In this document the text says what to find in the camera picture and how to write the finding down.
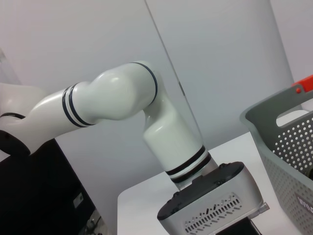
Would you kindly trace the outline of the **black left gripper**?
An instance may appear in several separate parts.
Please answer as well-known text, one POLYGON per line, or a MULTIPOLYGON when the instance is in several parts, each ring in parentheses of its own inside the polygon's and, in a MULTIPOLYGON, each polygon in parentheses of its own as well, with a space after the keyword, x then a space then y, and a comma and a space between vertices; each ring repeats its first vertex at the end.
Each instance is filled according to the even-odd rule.
POLYGON ((216 235, 262 235, 255 224, 248 217, 236 222, 216 235))

